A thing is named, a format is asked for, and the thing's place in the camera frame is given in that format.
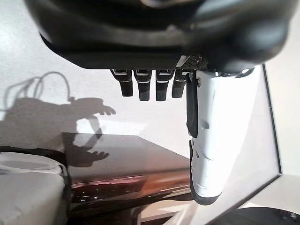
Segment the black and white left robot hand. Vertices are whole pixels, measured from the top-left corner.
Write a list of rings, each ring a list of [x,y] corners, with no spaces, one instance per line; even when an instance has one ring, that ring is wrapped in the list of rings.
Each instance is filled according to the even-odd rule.
[[[221,195],[242,147],[258,83],[256,66],[287,40],[296,0],[27,0],[54,53],[109,69],[122,95],[187,97],[190,189],[200,205]]]

